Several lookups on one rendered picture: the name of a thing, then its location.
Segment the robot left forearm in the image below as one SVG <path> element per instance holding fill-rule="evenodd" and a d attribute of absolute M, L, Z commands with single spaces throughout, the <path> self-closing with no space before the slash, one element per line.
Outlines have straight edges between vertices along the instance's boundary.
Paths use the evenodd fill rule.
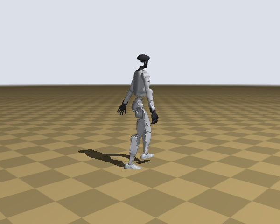
<path fill-rule="evenodd" d="M 133 92 L 131 92 L 130 88 L 129 88 L 128 91 L 127 91 L 126 97 L 124 99 L 124 102 L 123 102 L 124 104 L 127 104 L 127 102 L 129 101 L 132 94 L 133 94 Z"/>

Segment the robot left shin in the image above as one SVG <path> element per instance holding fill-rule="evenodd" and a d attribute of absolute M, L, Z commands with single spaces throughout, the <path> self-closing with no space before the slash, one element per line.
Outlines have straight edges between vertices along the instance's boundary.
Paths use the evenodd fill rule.
<path fill-rule="evenodd" d="M 150 133 L 143 133 L 142 135 L 142 142 L 143 142 L 143 153 L 147 155 L 148 147 L 151 139 L 151 132 Z"/>

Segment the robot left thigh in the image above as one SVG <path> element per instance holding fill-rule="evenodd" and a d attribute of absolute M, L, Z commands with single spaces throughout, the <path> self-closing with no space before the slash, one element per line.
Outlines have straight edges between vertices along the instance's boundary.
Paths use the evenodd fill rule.
<path fill-rule="evenodd" d="M 142 110 L 144 110 L 144 108 Z M 150 133 L 151 132 L 150 121 L 149 121 L 149 117 L 147 115 L 147 112 L 145 112 L 145 113 L 146 113 L 146 126 L 145 126 L 144 133 Z"/>

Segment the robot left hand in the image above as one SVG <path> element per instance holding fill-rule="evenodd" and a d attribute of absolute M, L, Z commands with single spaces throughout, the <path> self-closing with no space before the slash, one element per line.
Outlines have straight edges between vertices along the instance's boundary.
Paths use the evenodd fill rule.
<path fill-rule="evenodd" d="M 124 102 L 124 100 L 123 100 L 123 102 Z M 120 115 L 121 115 L 121 113 L 122 113 L 122 115 L 123 115 L 123 112 L 124 112 L 124 111 L 125 111 L 125 114 L 126 114 L 126 105 L 127 105 L 127 104 L 124 104 L 123 102 L 122 102 L 122 105 L 119 107 L 119 109 L 120 109 L 121 112 L 119 111 L 119 109 L 117 110 L 117 112 L 119 111 Z M 127 103 L 128 103 L 128 102 L 127 102 Z"/>

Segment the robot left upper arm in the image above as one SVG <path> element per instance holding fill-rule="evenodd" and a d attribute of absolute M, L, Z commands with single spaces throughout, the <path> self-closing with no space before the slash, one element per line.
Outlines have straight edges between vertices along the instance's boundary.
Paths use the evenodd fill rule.
<path fill-rule="evenodd" d="M 134 83 L 134 78 L 133 78 L 131 86 L 130 86 L 130 91 L 132 91 L 132 92 L 133 92 L 133 83 Z"/>

